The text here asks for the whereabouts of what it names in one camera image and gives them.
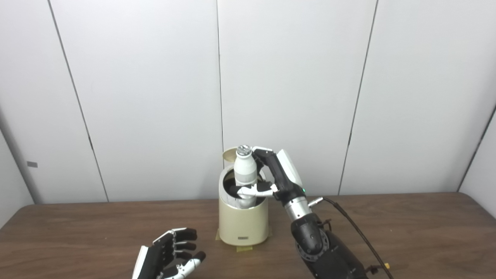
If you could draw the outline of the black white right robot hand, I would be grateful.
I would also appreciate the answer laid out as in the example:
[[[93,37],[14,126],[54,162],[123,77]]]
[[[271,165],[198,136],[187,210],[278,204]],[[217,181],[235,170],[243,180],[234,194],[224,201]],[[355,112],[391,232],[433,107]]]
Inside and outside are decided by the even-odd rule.
[[[273,197],[282,205],[287,205],[296,198],[306,196],[301,184],[296,181],[297,175],[292,173],[294,166],[283,150],[276,153],[269,148],[260,146],[240,145],[236,150],[236,161],[250,164],[248,168],[235,167],[238,178],[248,177],[248,182],[235,181],[227,193],[235,198],[266,198]],[[274,180],[258,182],[258,174],[262,168],[268,167]]]

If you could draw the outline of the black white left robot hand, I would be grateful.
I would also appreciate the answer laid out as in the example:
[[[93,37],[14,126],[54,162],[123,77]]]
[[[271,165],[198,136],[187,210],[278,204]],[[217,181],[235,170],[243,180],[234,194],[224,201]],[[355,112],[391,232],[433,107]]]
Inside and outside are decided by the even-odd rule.
[[[151,246],[141,246],[133,270],[133,279],[185,279],[206,259],[196,250],[197,231],[174,228],[166,231]]]

